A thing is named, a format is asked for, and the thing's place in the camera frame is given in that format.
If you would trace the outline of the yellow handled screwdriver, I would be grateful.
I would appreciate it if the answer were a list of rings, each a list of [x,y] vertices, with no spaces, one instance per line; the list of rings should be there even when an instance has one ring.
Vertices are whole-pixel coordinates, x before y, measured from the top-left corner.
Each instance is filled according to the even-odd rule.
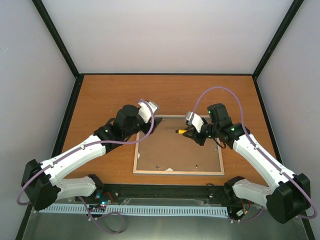
[[[168,131],[169,131],[169,132],[177,133],[177,134],[179,134],[179,135],[183,135],[184,133],[187,132],[187,130],[185,130],[185,129],[177,129],[177,130],[169,129]]]

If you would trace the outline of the blue wooden picture frame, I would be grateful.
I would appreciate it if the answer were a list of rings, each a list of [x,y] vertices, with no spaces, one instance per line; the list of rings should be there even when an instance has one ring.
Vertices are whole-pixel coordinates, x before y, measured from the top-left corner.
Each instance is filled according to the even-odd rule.
[[[159,115],[154,133],[135,144],[133,173],[146,175],[223,176],[222,150],[212,139],[203,146],[176,133],[186,127],[183,115]]]

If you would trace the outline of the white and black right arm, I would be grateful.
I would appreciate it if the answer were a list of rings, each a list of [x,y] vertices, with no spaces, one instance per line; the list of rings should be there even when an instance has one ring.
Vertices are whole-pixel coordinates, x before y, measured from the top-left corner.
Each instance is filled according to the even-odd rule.
[[[228,146],[245,158],[262,176],[266,186],[252,183],[238,176],[224,184],[230,201],[246,199],[266,208],[279,223],[285,224],[307,210],[311,204],[311,184],[301,173],[295,174],[268,153],[250,133],[238,123],[233,123],[225,105],[217,103],[207,108],[210,122],[189,111],[185,115],[188,125],[183,136],[203,146],[207,139]]]

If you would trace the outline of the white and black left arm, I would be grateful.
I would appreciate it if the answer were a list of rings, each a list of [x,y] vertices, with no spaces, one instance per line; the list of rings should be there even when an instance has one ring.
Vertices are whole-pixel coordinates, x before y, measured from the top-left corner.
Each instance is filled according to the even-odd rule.
[[[30,160],[25,165],[21,182],[21,190],[29,199],[27,204],[40,211],[66,198],[80,196],[95,202],[101,200],[104,185],[96,175],[72,179],[65,177],[87,162],[122,145],[129,145],[129,139],[139,132],[143,132],[145,137],[152,134],[162,120],[155,116],[158,106],[145,100],[138,104],[124,105],[116,117],[66,152],[42,162]]]

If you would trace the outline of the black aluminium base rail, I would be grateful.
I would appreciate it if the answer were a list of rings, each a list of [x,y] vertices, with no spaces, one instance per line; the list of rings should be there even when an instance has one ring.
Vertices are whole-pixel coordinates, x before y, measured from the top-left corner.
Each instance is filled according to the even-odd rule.
[[[132,184],[94,184],[95,190],[86,193],[79,186],[72,193],[68,188],[52,186],[49,182],[32,184],[26,194],[36,210],[42,210],[60,199],[83,197],[86,203],[105,204],[107,201],[120,203],[125,198],[143,199],[208,199],[211,204],[235,205],[241,199],[264,205],[265,207],[296,206],[301,192],[292,182],[280,182],[275,189],[247,181],[237,176],[223,186],[207,184],[205,186],[179,185],[132,185]]]

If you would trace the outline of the black enclosure frame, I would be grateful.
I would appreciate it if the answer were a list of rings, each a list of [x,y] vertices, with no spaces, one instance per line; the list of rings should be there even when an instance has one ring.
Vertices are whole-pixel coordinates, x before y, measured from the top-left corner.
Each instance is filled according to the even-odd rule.
[[[82,88],[82,84],[84,78],[86,76],[85,73],[79,73],[77,70],[76,65],[74,64],[61,36],[58,33],[44,3],[41,0],[33,1],[33,4],[38,11],[39,15],[41,16],[43,22],[45,23],[47,29],[49,30],[53,40],[57,44],[58,49],[62,53],[67,65],[69,66],[72,74],[75,77],[75,83],[72,88],[72,92],[68,101],[67,108],[64,113],[64,117],[62,120],[62,124],[60,126],[58,136],[52,151],[52,156],[57,156],[62,152],[63,145],[65,143],[67,137],[67,131],[69,130],[70,123],[72,120],[72,116],[74,114],[74,110],[76,107],[76,103],[78,101],[78,97]],[[269,120],[269,116],[267,114],[267,110],[261,95],[260,88],[258,86],[258,77],[263,71],[264,67],[266,66],[268,60],[272,56],[274,50],[276,49],[277,45],[281,41],[283,35],[285,34],[286,30],[288,29],[289,25],[291,24],[292,20],[294,19],[295,15],[299,11],[303,1],[301,0],[294,0],[288,11],[286,12],[283,20],[281,21],[279,27],[277,28],[272,40],[270,41],[268,47],[266,48],[263,56],[261,57],[257,67],[255,68],[254,72],[251,74],[252,81],[254,83],[255,91],[259,100],[259,104],[263,113],[264,121],[266,123],[266,127],[268,130],[268,134],[272,143],[273,150],[276,155],[276,159],[281,162],[281,156],[279,152],[278,145],[276,143],[275,135],[271,127],[271,123]],[[159,196],[164,196],[167,200],[189,200],[191,196],[198,197],[201,193],[204,192],[205,189],[213,189],[218,193],[218,196],[222,197],[224,195],[222,186],[214,186],[212,184],[208,184],[206,186],[192,186],[192,185],[146,185],[142,186],[141,184],[125,184],[123,185],[123,189],[125,190],[133,190],[133,189],[141,189],[142,196],[147,198],[148,196],[153,196],[157,199]],[[191,191],[191,196],[187,194],[187,190]]]

